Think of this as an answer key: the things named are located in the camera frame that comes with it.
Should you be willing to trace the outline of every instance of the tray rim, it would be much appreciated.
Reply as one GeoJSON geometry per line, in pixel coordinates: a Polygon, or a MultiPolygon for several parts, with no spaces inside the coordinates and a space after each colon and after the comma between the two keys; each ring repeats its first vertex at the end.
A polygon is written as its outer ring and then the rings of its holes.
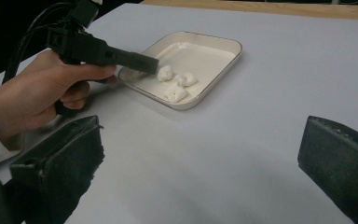
{"type": "Polygon", "coordinates": [[[123,80],[123,78],[121,77],[123,74],[123,71],[125,71],[126,69],[130,69],[127,67],[122,67],[120,69],[120,71],[118,72],[118,79],[120,80],[120,82],[124,83],[126,86],[128,86],[129,88],[140,92],[141,94],[163,104],[166,105],[167,107],[170,107],[172,109],[176,109],[176,110],[187,110],[190,109],[192,107],[194,107],[195,105],[197,105],[202,98],[217,84],[217,82],[226,74],[226,72],[235,64],[235,62],[240,58],[240,56],[242,55],[242,44],[234,39],[230,39],[230,38],[224,38],[224,37],[220,37],[220,36],[215,36],[215,35],[205,35],[205,34],[200,34],[200,33],[194,33],[194,32],[189,32],[189,31],[177,31],[177,32],[172,32],[169,33],[165,36],[163,36],[162,38],[160,38],[158,41],[156,41],[153,45],[151,45],[150,47],[148,47],[147,49],[145,49],[142,53],[146,56],[151,56],[148,55],[147,52],[152,49],[153,47],[155,47],[161,40],[163,40],[164,38],[167,38],[170,35],[175,35],[175,34],[191,34],[191,35],[202,35],[202,36],[206,36],[206,37],[211,37],[211,38],[219,38],[219,39],[224,39],[226,41],[232,41],[235,42],[236,44],[239,45],[239,50],[238,53],[235,54],[234,58],[219,72],[219,74],[210,82],[208,83],[208,85],[200,92],[200,94],[198,94],[197,96],[195,96],[194,98],[192,98],[189,101],[186,102],[178,102],[178,103],[170,103],[164,99],[161,99],[160,97],[158,97],[157,95],[154,95],[148,91],[145,91],[141,88],[138,88],[136,86],[131,85],[130,83],[126,82],[123,80]]]}

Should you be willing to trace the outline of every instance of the small white piece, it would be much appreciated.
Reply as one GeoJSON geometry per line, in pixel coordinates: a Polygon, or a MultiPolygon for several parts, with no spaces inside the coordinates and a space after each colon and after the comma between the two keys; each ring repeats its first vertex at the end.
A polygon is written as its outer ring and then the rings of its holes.
{"type": "Polygon", "coordinates": [[[160,82],[169,81],[173,78],[173,71],[169,65],[165,65],[158,70],[157,79],[160,82]]]}
{"type": "Polygon", "coordinates": [[[184,75],[177,75],[175,76],[173,81],[176,82],[178,86],[185,87],[187,83],[187,77],[185,77],[184,75]]]}
{"type": "Polygon", "coordinates": [[[188,91],[176,82],[163,92],[165,98],[171,103],[177,103],[188,95],[188,91]]]}
{"type": "Polygon", "coordinates": [[[183,74],[184,77],[186,77],[186,84],[185,86],[192,86],[194,85],[194,83],[197,82],[197,78],[193,76],[192,73],[188,72],[188,73],[184,73],[183,74]]]}

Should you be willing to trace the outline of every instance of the ceramic dish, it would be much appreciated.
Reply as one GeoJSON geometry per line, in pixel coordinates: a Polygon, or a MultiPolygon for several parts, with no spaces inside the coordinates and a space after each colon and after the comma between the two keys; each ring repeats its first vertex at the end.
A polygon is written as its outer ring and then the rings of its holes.
{"type": "Polygon", "coordinates": [[[173,109],[189,109],[212,89],[241,55],[242,46],[235,40],[189,32],[176,32],[162,37],[143,52],[159,59],[158,69],[169,65],[175,76],[190,72],[197,82],[185,87],[188,95],[172,103],[164,93],[174,82],[158,81],[157,75],[123,67],[118,77],[130,88],[173,109]]]}

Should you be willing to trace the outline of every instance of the black cable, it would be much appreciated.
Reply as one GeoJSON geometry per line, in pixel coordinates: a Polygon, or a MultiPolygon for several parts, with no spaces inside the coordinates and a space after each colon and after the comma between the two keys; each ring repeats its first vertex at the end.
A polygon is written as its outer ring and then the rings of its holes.
{"type": "Polygon", "coordinates": [[[71,9],[73,6],[72,3],[69,2],[61,2],[51,5],[50,7],[47,7],[45,10],[43,10],[31,23],[31,25],[28,27],[27,31],[25,32],[25,35],[21,39],[21,41],[18,43],[17,47],[14,49],[10,60],[7,65],[7,70],[5,72],[4,79],[2,81],[2,84],[12,79],[14,76],[16,76],[17,70],[19,69],[19,65],[21,62],[21,58],[25,52],[26,47],[28,46],[28,43],[33,35],[34,32],[40,31],[43,29],[46,29],[50,25],[46,26],[40,26],[37,27],[45,18],[48,17],[51,13],[57,10],[61,9],[71,9]]]}

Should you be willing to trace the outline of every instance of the black background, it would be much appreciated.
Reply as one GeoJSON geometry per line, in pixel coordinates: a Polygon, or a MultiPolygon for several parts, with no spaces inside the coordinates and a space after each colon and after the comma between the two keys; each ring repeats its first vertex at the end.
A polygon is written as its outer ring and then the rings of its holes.
{"type": "MultiPolygon", "coordinates": [[[[75,0],[0,0],[0,73],[7,68],[8,59],[20,41],[31,22],[45,8],[57,2],[75,2],[75,0]]],[[[124,3],[139,3],[141,1],[104,0],[99,6],[97,20],[102,15],[124,3]]],[[[61,19],[67,11],[57,12],[48,17],[49,21],[61,19]]],[[[47,33],[33,35],[22,59],[36,54],[45,48],[47,33]]]]}

